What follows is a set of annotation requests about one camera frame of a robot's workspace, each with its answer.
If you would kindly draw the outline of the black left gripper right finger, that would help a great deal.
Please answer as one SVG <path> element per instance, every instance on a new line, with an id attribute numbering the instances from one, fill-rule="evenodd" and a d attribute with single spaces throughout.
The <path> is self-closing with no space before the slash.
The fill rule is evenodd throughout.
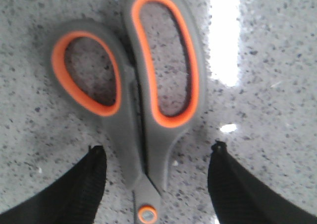
<path id="1" fill-rule="evenodd" d="M 294 205 L 248 172 L 227 151 L 211 147 L 208 191 L 221 224 L 315 224 L 316 216 Z"/>

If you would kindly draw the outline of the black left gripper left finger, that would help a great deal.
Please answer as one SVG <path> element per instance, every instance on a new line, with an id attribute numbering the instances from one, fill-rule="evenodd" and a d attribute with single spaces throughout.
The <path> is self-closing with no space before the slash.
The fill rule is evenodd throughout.
<path id="1" fill-rule="evenodd" d="M 88 153 L 67 173 L 30 199 L 0 215 L 2 224 L 92 224 L 106 183 L 103 146 Z"/>

